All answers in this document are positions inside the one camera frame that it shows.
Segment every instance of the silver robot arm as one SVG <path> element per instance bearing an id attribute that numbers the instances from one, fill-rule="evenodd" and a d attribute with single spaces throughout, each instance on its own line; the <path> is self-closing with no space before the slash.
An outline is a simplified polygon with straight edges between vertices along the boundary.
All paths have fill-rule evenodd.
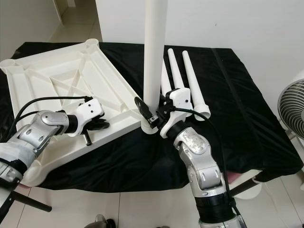
<path id="1" fill-rule="evenodd" d="M 184 123 L 188 113 L 175 109 L 191 109 L 188 88 L 169 91 L 162 98 L 163 105 L 152 115 L 140 99 L 135 103 L 150 124 L 157 127 L 162 138 L 169 138 L 185 163 L 201 228 L 246 228 L 241 216 L 234 214 L 234 199 L 228 196 L 224 178 L 211 155 L 208 140 Z"/>
<path id="2" fill-rule="evenodd" d="M 86 144 L 90 145 L 87 130 L 109 126 L 105 120 L 99 119 L 103 115 L 97 99 L 81 104 L 72 114 L 40 111 L 30 124 L 23 126 L 7 142 L 0 143 L 0 223 L 13 202 L 11 192 L 49 144 L 51 137 L 64 133 L 71 137 L 83 134 Z"/>

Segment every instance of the black cable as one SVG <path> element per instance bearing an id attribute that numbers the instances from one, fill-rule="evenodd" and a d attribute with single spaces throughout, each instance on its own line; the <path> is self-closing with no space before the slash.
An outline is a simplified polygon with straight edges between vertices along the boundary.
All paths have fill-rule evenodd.
<path id="1" fill-rule="evenodd" d="M 23 113 L 23 111 L 30 106 L 32 103 L 35 103 L 37 101 L 44 101 L 44 100 L 58 100 L 58 99 L 84 99 L 84 100 L 90 100 L 91 98 L 89 96 L 47 96 L 47 97 L 40 97 L 40 98 L 36 98 L 34 100 L 31 100 L 30 102 L 26 103 L 18 112 L 14 122 L 12 123 L 11 127 L 9 130 L 7 130 L 5 132 L 5 134 L 3 135 L 0 143 L 5 143 L 10 139 L 10 135 L 13 133 L 17 122 L 20 120 L 21 114 Z"/>
<path id="2" fill-rule="evenodd" d="M 195 115 L 198 115 L 199 117 L 201 117 L 202 119 L 204 119 L 207 123 L 209 123 L 211 125 L 211 127 L 213 128 L 217 138 L 218 138 L 218 143 L 220 146 L 220 150 L 221 150 L 221 155 L 222 155 L 222 160 L 223 160 L 223 174 L 224 174 L 224 180 L 225 180 L 225 186 L 226 186 L 226 192 L 229 198 L 233 198 L 230 192 L 230 188 L 229 188 L 229 183 L 228 183 L 228 176 L 227 176 L 227 165 L 226 165 L 226 159 L 225 159 L 225 154 L 224 154 L 224 149 L 223 149 L 223 144 L 222 144 L 222 140 L 220 137 L 220 134 L 218 132 L 218 130 L 216 129 L 216 127 L 214 126 L 214 124 L 207 118 L 205 117 L 203 114 L 198 113 L 194 110 L 190 110 L 190 109 L 184 109 L 184 108 L 174 108 L 174 111 L 179 111 L 179 112 L 185 112 L 185 113 L 192 113 Z M 237 215 L 241 216 L 241 213 L 239 212 L 239 210 L 237 209 L 236 205 L 232 206 L 234 211 L 236 212 Z"/>
<path id="3" fill-rule="evenodd" d="M 21 116 L 21 117 L 18 119 L 18 121 L 24 119 L 25 117 L 27 117 L 27 116 L 29 116 L 29 115 L 36 114 L 37 112 L 39 112 L 39 111 L 33 111 L 33 112 L 30 112 L 30 113 L 26 113 L 26 114 L 24 114 L 23 116 Z"/>

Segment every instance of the white fan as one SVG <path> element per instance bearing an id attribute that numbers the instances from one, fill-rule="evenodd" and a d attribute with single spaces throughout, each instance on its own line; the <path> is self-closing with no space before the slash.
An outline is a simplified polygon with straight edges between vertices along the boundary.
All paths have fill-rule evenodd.
<path id="1" fill-rule="evenodd" d="M 304 161 L 304 71 L 282 91 L 278 100 L 278 111 L 285 129 L 290 129 L 298 137 L 302 147 L 294 146 Z"/>

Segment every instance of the black metal rod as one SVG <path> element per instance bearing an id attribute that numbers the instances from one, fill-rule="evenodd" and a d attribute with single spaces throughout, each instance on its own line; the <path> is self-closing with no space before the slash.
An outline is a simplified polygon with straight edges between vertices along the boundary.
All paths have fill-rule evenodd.
<path id="1" fill-rule="evenodd" d="M 13 191 L 12 195 L 14 197 L 14 199 L 20 203 L 25 203 L 26 205 L 29 205 L 31 207 L 46 211 L 46 212 L 50 212 L 52 210 L 52 207 L 43 204 L 39 201 L 36 201 L 30 197 L 24 196 L 18 192 Z"/>
<path id="2" fill-rule="evenodd" d="M 254 182 L 252 179 L 249 179 L 247 181 L 245 181 L 244 183 L 236 186 L 235 188 L 233 188 L 230 193 L 232 196 L 236 196 L 238 194 L 240 194 L 241 192 L 244 192 L 254 186 L 258 185 L 258 183 Z"/>

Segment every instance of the tiled floor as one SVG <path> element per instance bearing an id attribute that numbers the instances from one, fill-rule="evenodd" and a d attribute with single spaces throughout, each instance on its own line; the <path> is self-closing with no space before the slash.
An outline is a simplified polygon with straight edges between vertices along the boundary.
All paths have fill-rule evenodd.
<path id="1" fill-rule="evenodd" d="M 79 7 L 68 8 L 64 25 L 51 42 L 102 41 L 94 0 L 76 0 Z M 251 200 L 237 206 L 248 228 L 302 228 L 304 191 L 301 174 L 281 177 L 263 185 Z M 80 190 L 22 189 L 18 192 L 47 203 L 50 213 L 14 202 L 0 228 L 83 228 L 96 214 L 114 219 L 120 228 L 197 228 L 199 215 L 189 185 L 179 190 L 158 192 L 93 193 Z"/>

